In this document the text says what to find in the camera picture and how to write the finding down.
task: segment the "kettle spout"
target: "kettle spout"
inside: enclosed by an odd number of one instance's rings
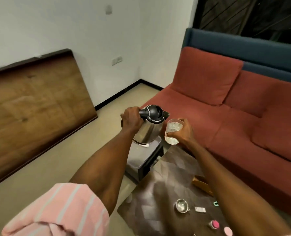
[[[169,117],[169,113],[168,112],[166,112],[166,111],[164,111],[164,119],[166,120],[168,117]]]

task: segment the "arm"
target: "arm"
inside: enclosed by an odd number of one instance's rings
[[[194,139],[187,119],[178,132],[168,133],[184,144],[199,161],[219,206],[237,235],[291,235],[291,229],[255,191],[222,166]]]
[[[123,127],[120,133],[95,152],[70,180],[87,184],[103,202],[109,215],[117,203],[133,137],[143,123],[139,110],[139,107],[128,108],[121,114]]]

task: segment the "tiled floor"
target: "tiled floor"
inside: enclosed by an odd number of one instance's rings
[[[120,131],[120,114],[127,107],[141,106],[156,93],[157,90],[139,84],[100,109],[98,119],[0,183],[0,231],[14,215],[55,183],[68,182],[86,159]],[[117,205],[134,187],[124,176]],[[111,216],[109,235],[134,235],[116,210]]]

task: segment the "wooden table top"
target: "wooden table top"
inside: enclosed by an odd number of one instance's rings
[[[178,146],[171,146],[118,208],[127,225],[139,236],[155,235],[225,235],[228,226],[216,201],[191,184],[194,175],[203,175],[195,158]],[[188,202],[191,212],[174,210],[177,199]],[[206,213],[195,212],[206,208]],[[208,227],[211,220],[220,223],[218,230]]]

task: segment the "stainless steel kettle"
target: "stainless steel kettle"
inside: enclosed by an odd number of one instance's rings
[[[133,140],[139,144],[149,144],[160,134],[164,121],[170,114],[157,105],[148,105],[139,114],[144,122]]]

